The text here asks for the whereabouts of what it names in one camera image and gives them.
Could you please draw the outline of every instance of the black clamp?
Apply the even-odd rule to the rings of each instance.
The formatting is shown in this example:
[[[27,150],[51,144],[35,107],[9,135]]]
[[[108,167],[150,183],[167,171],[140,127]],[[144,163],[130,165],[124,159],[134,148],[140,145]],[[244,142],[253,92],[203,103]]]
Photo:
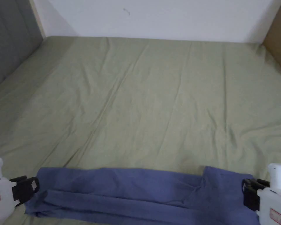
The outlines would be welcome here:
[[[32,196],[39,191],[40,183],[37,177],[31,177],[27,179],[27,176],[21,176],[14,179],[10,179],[11,182],[16,182],[17,185],[12,187],[13,200],[19,200],[19,206],[32,198]]]
[[[259,211],[260,197],[257,195],[257,190],[268,188],[270,183],[262,179],[243,179],[241,186],[244,194],[244,205],[253,211]]]

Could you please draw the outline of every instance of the white wall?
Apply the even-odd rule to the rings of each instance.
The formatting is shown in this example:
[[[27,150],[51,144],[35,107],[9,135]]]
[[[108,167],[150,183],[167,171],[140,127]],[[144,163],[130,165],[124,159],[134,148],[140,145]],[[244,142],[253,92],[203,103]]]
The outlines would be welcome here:
[[[281,0],[34,0],[46,36],[262,42]]]

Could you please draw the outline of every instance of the mattress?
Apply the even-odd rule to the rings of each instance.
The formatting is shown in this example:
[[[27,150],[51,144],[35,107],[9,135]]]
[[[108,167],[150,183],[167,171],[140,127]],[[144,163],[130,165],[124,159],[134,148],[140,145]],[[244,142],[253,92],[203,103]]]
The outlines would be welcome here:
[[[213,166],[268,179],[281,163],[281,68],[255,44],[49,37],[0,85],[0,157],[7,178]],[[24,211],[6,224],[78,224]]]

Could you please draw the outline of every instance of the blue towel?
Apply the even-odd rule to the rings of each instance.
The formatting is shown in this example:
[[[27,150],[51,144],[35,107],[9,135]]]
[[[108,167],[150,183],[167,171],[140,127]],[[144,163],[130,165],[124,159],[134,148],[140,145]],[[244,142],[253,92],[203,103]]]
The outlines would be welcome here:
[[[37,217],[123,225],[258,225],[243,205],[241,181],[213,167],[203,176],[138,168],[41,168],[40,191],[26,203]]]

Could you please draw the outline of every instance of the upholstered headboard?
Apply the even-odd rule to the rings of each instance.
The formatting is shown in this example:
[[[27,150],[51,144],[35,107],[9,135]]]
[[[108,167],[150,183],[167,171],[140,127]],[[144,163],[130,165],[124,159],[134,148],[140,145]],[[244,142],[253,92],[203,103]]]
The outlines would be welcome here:
[[[42,40],[29,0],[0,0],[0,83]]]

